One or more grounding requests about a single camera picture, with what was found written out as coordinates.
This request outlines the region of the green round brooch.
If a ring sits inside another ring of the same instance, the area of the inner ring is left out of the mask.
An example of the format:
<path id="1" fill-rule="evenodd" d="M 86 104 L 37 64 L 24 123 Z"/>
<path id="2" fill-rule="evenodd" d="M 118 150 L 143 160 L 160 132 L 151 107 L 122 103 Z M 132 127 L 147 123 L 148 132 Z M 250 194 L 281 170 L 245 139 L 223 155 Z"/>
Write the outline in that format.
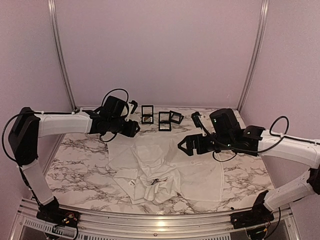
<path id="1" fill-rule="evenodd" d="M 151 116 L 144 116 L 143 122 L 144 123 L 151 123 L 153 121 L 153 118 Z"/>

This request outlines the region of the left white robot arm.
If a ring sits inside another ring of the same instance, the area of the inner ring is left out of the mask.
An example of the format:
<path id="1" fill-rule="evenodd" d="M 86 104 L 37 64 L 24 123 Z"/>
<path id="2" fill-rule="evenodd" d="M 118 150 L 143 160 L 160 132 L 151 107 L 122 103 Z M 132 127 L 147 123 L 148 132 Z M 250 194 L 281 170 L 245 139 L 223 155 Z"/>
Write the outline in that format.
<path id="1" fill-rule="evenodd" d="M 138 103 L 127 102 L 108 96 L 106 102 L 95 110 L 73 112 L 37 112 L 24 107 L 12 117 L 14 124 L 8 134 L 8 142 L 22 177 L 33 196 L 43 209 L 44 215 L 53 223 L 63 219 L 63 211 L 47 184 L 38 161 L 38 139 L 70 133 L 107 133 L 133 138 L 140 130 L 139 123 L 131 120 Z"/>

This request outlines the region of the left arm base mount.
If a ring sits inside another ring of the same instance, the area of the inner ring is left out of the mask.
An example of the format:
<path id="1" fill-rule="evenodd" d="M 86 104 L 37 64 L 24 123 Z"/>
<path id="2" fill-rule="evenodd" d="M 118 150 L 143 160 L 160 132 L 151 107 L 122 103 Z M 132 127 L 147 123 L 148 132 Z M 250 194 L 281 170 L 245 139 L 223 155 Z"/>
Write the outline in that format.
<path id="1" fill-rule="evenodd" d="M 60 204 L 54 196 L 53 200 L 48 204 L 38 204 L 36 217 L 57 226 L 76 228 L 78 226 L 80 213 L 78 211 L 60 208 Z"/>

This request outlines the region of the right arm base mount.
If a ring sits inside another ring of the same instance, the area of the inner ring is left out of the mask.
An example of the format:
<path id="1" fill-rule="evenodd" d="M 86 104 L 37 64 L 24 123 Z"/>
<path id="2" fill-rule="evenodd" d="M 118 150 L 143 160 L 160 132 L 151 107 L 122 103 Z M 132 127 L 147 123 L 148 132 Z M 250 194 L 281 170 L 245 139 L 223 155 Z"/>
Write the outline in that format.
<path id="1" fill-rule="evenodd" d="M 234 229 L 252 227 L 275 219 L 273 213 L 264 206 L 264 198 L 268 192 L 268 190 L 261 192 L 250 210 L 234 212 L 230 215 L 230 222 Z"/>

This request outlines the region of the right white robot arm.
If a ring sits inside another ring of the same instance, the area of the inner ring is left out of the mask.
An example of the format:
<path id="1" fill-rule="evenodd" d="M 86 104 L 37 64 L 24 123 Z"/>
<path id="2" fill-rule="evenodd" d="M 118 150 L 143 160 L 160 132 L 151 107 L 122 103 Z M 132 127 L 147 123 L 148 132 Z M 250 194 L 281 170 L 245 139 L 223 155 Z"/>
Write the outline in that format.
<path id="1" fill-rule="evenodd" d="M 199 112 L 191 115 L 194 125 L 201 133 L 185 136 L 177 147 L 188 156 L 194 153 L 216 155 L 222 151 L 232 151 L 235 155 L 274 158 L 305 167 L 301 175 L 258 195 L 247 219 L 258 224 L 267 213 L 283 205 L 320 193 L 320 141 L 273 132 L 271 128 L 249 125 L 242 128 L 234 111 L 221 108 L 209 115 L 213 131 L 205 126 Z"/>

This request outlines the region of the white button shirt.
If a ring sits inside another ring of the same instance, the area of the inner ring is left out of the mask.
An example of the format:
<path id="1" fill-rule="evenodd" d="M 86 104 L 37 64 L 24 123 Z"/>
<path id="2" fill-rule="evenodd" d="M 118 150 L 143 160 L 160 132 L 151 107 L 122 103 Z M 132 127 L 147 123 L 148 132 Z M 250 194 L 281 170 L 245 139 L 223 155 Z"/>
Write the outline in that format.
<path id="1" fill-rule="evenodd" d="M 186 200 L 219 202 L 224 171 L 210 153 L 188 156 L 178 149 L 186 136 L 200 134 L 190 115 L 171 131 L 143 130 L 134 138 L 117 136 L 107 144 L 113 180 L 132 204 L 162 204 L 181 195 Z M 166 179 L 151 185 L 155 179 Z"/>

